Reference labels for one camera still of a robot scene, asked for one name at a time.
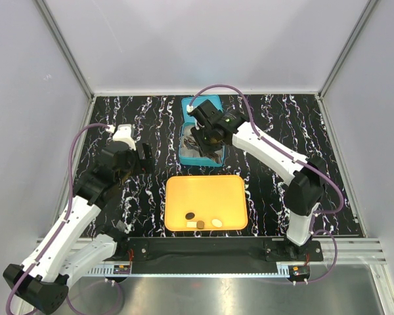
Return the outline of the white rectangular chocolate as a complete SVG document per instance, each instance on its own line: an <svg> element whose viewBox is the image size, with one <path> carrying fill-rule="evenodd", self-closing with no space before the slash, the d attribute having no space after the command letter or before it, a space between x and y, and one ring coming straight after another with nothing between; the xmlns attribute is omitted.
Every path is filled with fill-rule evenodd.
<svg viewBox="0 0 394 315"><path fill-rule="evenodd" d="M187 222L186 227L187 228L197 228L197 222Z"/></svg>

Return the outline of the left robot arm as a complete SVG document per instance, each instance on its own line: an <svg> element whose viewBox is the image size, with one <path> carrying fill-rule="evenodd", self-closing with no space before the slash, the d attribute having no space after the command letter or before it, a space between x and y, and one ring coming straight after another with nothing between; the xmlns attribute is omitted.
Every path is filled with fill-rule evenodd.
<svg viewBox="0 0 394 315"><path fill-rule="evenodd" d="M9 264L3 277L11 295L44 314L55 312L69 289L92 267L108 258L123 259L129 251L126 236L107 227L76 254L69 254L82 232L98 214L121 195L127 179L154 171L151 145L144 143L144 155L123 141L107 144L82 174L66 208L43 241L21 264Z"/></svg>

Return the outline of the dark oval chocolate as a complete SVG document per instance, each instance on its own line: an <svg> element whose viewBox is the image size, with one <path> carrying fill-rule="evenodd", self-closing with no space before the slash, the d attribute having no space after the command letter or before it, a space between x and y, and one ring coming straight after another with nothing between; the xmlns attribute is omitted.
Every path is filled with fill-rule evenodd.
<svg viewBox="0 0 394 315"><path fill-rule="evenodd" d="M195 217L195 214L194 213L187 213L186 215L185 215L185 219L186 220L191 220L191 219L193 219Z"/></svg>

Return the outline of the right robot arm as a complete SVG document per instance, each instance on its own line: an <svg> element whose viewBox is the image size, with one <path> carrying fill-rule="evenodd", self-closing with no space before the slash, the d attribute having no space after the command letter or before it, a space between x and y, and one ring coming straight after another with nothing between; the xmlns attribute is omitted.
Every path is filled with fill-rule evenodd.
<svg viewBox="0 0 394 315"><path fill-rule="evenodd" d="M303 260L312 238L313 215L325 191L325 181L317 174L321 162L267 136L240 110L222 112L205 100L198 106L186 106L186 114L195 120L191 133L201 153L208 155L224 145L233 146L255 157L284 181L289 225L284 241L270 254L289 261Z"/></svg>

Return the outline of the teal tin box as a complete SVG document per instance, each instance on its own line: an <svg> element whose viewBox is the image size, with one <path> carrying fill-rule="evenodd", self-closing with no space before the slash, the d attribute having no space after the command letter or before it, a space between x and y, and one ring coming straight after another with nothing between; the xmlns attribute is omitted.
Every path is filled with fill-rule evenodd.
<svg viewBox="0 0 394 315"><path fill-rule="evenodd" d="M188 108L193 99L192 96L186 97L181 101L183 113L183 124L180 132L179 161L182 165L199 167L221 167L225 159L225 149L221 147L212 156L202 156L195 146L194 137L191 129L195 126L196 120L188 115Z"/></svg>

